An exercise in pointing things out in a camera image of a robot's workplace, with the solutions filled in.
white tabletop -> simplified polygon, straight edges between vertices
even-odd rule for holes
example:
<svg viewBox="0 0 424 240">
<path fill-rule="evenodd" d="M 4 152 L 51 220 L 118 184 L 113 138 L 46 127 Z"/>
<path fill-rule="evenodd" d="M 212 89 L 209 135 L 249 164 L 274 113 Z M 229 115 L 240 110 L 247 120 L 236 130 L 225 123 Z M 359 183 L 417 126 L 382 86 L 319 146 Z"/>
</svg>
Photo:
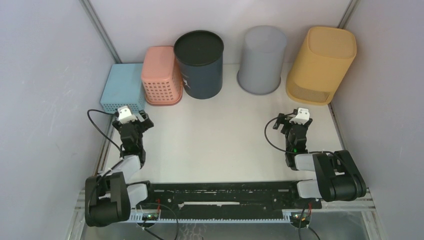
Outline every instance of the white tabletop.
<svg viewBox="0 0 424 240">
<path fill-rule="evenodd" d="M 270 146 L 264 137 L 264 127 L 270 119 L 302 107 L 309 109 L 313 118 L 306 135 L 307 149 L 342 149 L 328 106 L 298 103 L 287 96 L 285 82 L 291 66 L 284 64 L 281 85 L 268 95 L 245 92 L 236 79 L 239 65 L 226 64 L 218 95 L 199 100 L 184 92 L 174 106 L 147 105 L 145 111 L 154 127 L 143 137 L 145 165 L 130 182 L 217 183 L 316 178 L 314 172 L 293 171 L 287 167 L 284 153 Z M 268 126 L 268 137 L 284 149 L 285 137 L 279 130 L 273 130 L 272 125 Z M 113 141 L 121 144 L 116 130 Z M 119 152 L 111 145 L 106 168 L 118 160 Z"/>
</svg>

black wire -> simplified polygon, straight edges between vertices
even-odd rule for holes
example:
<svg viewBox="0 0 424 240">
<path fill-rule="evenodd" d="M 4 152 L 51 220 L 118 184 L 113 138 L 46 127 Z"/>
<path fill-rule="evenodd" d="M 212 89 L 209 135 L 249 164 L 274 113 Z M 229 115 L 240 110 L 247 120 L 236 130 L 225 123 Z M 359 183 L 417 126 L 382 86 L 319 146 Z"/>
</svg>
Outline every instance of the black wire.
<svg viewBox="0 0 424 240">
<path fill-rule="evenodd" d="M 97 110 L 97 109 L 89 109 L 88 111 L 87 111 L 87 117 L 88 117 L 88 120 L 90 120 L 90 122 L 91 122 L 91 124 L 93 124 L 93 126 L 95 127 L 95 129 L 97 129 L 97 131 L 104 137 L 104 138 L 106 138 L 107 140 L 109 140 L 109 142 L 111 143 L 111 144 L 113 144 L 118 150 L 119 150 L 119 153 L 120 153 L 120 156 L 123 156 L 123 152 L 122 152 L 122 150 L 121 150 L 121 148 L 112 140 L 112 139 L 110 139 L 105 133 L 103 133 L 103 131 L 102 130 L 100 130 L 100 128 L 94 123 L 94 121 L 93 121 L 93 119 L 92 119 L 92 117 L 90 116 L 90 112 L 98 112 L 98 113 L 101 113 L 101 114 L 106 114 L 106 115 L 114 115 L 113 113 L 107 113 L 107 112 L 105 112 L 105 111 L 100 111 L 100 110 Z"/>
<path fill-rule="evenodd" d="M 288 154 L 296 154 L 296 152 L 291 152 L 291 151 L 286 151 L 286 150 L 284 150 L 284 149 L 281 149 L 281 148 L 279 148 L 279 147 L 277 147 L 276 145 L 274 145 L 269 139 L 268 139 L 268 136 L 267 136 L 267 128 L 268 128 L 268 125 L 272 122 L 272 121 L 274 121 L 274 120 L 276 120 L 276 119 L 278 119 L 278 117 L 274 117 L 273 119 L 271 119 L 271 120 L 269 120 L 269 122 L 265 125 L 265 130 L 263 131 L 264 132 L 264 134 L 265 134 L 265 139 L 266 139 L 266 141 L 271 145 L 271 146 L 273 146 L 275 149 L 277 149 L 277 150 L 280 150 L 281 152 L 285 152 L 285 153 L 288 153 Z"/>
<path fill-rule="evenodd" d="M 293 114 L 295 114 L 294 112 L 292 112 L 292 113 L 289 113 L 289 114 L 286 114 L 286 116 L 289 116 L 289 115 L 293 115 Z M 270 123 L 272 123 L 272 121 L 274 121 L 274 120 L 276 120 L 276 119 L 278 119 L 278 117 L 274 117 L 273 119 L 271 119 L 271 120 L 269 120 L 269 122 L 267 122 L 266 123 L 266 125 L 265 125 L 265 130 L 263 131 L 263 133 L 264 133 L 264 135 L 265 135 L 265 139 L 266 139 L 266 141 L 271 145 L 271 146 L 273 146 L 275 149 L 277 149 L 277 150 L 280 150 L 281 152 L 284 152 L 284 153 L 288 153 L 288 154 L 297 154 L 297 152 L 291 152 L 291 151 L 286 151 L 286 150 L 284 150 L 284 149 L 281 149 L 281 148 L 279 148 L 279 147 L 277 147 L 276 145 L 274 145 L 269 139 L 268 139 L 268 136 L 267 136 L 267 128 L 268 128 L 268 125 L 270 125 Z M 323 154 L 331 154 L 331 155 L 333 155 L 337 160 L 339 160 L 340 161 L 340 163 L 342 163 L 343 165 L 345 165 L 345 162 L 339 157 L 339 156 L 337 156 L 334 152 L 332 152 L 332 151 L 310 151 L 310 152 L 308 152 L 309 154 L 318 154 L 318 153 L 323 153 Z"/>
<path fill-rule="evenodd" d="M 100 110 L 97 110 L 97 109 L 89 109 L 88 111 L 87 111 L 87 117 L 88 117 L 88 120 L 90 120 L 90 122 L 91 122 L 91 124 L 95 127 L 95 129 L 97 129 L 97 131 L 103 136 L 103 137 L 105 137 L 110 143 L 112 143 L 118 150 L 119 150 L 119 156 L 120 157 L 122 157 L 124 154 L 123 154 L 123 151 L 122 151 L 122 148 L 121 147 L 119 147 L 112 139 L 110 139 L 102 130 L 100 130 L 100 128 L 96 125 L 96 123 L 93 121 L 93 119 L 92 119 L 92 117 L 90 116 L 90 112 L 98 112 L 98 113 L 101 113 L 101 114 L 106 114 L 106 115 L 114 115 L 113 113 L 108 113 L 108 112 L 105 112 L 105 111 L 100 111 Z M 87 202 L 87 211 L 88 211 L 88 216 L 91 218 L 91 212 L 90 212 L 90 203 L 91 203 L 91 200 L 92 200 L 92 197 L 93 197 L 93 195 L 94 195 L 94 193 L 95 193 L 95 191 L 96 191 L 96 189 L 99 187 L 99 183 L 100 182 L 102 182 L 103 181 L 103 179 L 105 179 L 105 177 L 109 174 L 109 173 L 111 173 L 112 172 L 112 170 L 113 169 L 115 169 L 119 164 L 121 164 L 123 162 L 123 159 L 122 160 L 120 160 L 120 161 L 118 161 L 115 165 L 113 165 L 108 171 L 106 171 L 99 179 L 98 179 L 98 181 L 95 183 L 95 187 L 92 189 L 92 191 L 91 191 L 91 193 L 90 193 L 90 198 L 88 199 L 88 202 Z"/>
<path fill-rule="evenodd" d="M 149 229 L 144 228 L 144 231 L 146 231 L 148 234 L 152 235 L 153 237 L 159 239 L 159 240 L 164 240 L 163 238 L 161 238 L 160 236 L 154 234 L 153 232 L 151 232 Z"/>
<path fill-rule="evenodd" d="M 168 207 L 168 206 L 165 206 L 165 205 L 163 205 L 163 204 L 160 204 L 160 203 L 146 203 L 147 205 L 148 204 L 153 204 L 153 205 L 156 205 L 156 206 L 162 206 L 162 207 L 165 207 L 165 208 L 167 208 L 167 209 L 169 209 L 172 213 L 173 213 L 173 215 L 175 216 L 175 221 L 176 221 L 176 232 L 175 232 L 175 237 L 174 237 L 174 239 L 173 240 L 177 240 L 177 238 L 178 238 L 178 232 L 180 231 L 180 226 L 179 226 L 179 223 L 178 223 L 178 217 L 177 217 L 177 214 L 175 214 L 175 212 L 174 211 L 172 211 L 172 209 L 170 208 L 170 207 Z M 149 231 L 149 230 L 147 230 L 146 228 L 144 228 L 144 230 L 146 231 L 146 232 L 148 232 L 149 234 L 151 234 L 153 237 L 155 237 L 155 238 L 157 238 L 157 239 L 159 239 L 159 240 L 163 240 L 162 238 L 160 238 L 159 236 L 157 236 L 156 234 L 154 234 L 153 232 L 151 232 L 151 231 Z"/>
<path fill-rule="evenodd" d="M 308 229 L 309 229 L 311 232 L 313 232 L 313 234 L 315 234 L 315 236 L 316 236 L 316 238 L 317 238 L 318 240 L 321 240 L 320 236 L 318 236 L 318 233 L 317 233 L 315 230 L 313 230 L 310 226 L 308 227 Z"/>
<path fill-rule="evenodd" d="M 305 204 L 305 206 L 302 209 L 302 213 L 300 214 L 300 218 L 299 218 L 299 229 L 298 229 L 298 233 L 299 233 L 299 240 L 302 240 L 302 235 L 301 235 L 301 227 L 302 227 L 302 216 L 305 213 L 306 208 L 309 206 L 309 203 L 311 202 L 307 202 Z"/>
</svg>

pink basket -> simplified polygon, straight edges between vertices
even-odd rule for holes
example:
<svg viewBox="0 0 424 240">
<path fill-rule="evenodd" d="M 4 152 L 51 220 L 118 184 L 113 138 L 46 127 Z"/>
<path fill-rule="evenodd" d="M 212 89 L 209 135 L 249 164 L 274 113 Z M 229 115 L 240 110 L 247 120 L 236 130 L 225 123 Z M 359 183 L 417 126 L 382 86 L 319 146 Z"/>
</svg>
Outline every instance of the pink basket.
<svg viewBox="0 0 424 240">
<path fill-rule="evenodd" d="M 150 105 L 170 106 L 181 100 L 182 77 L 172 46 L 152 46 L 147 50 L 141 80 Z"/>
</svg>

gray cylinder container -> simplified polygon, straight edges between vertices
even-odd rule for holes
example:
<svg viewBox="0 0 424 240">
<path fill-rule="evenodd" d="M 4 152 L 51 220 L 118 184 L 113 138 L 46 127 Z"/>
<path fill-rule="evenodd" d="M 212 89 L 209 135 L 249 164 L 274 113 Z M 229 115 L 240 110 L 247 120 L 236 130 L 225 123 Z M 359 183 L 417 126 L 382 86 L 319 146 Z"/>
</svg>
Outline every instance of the gray cylinder container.
<svg viewBox="0 0 424 240">
<path fill-rule="evenodd" d="M 255 26 L 244 37 L 238 84 L 246 92 L 265 95 L 281 82 L 287 37 L 274 26 Z"/>
</svg>

yellow bin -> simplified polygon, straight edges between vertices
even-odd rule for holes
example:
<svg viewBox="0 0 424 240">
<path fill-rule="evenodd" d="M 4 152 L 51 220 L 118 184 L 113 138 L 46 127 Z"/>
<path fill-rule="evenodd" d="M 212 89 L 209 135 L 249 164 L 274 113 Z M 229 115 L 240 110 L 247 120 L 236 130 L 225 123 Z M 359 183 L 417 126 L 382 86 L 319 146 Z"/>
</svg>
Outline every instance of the yellow bin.
<svg viewBox="0 0 424 240">
<path fill-rule="evenodd" d="M 355 36 L 351 32 L 312 27 L 288 73 L 288 96 L 305 104 L 329 104 L 356 54 Z"/>
</svg>

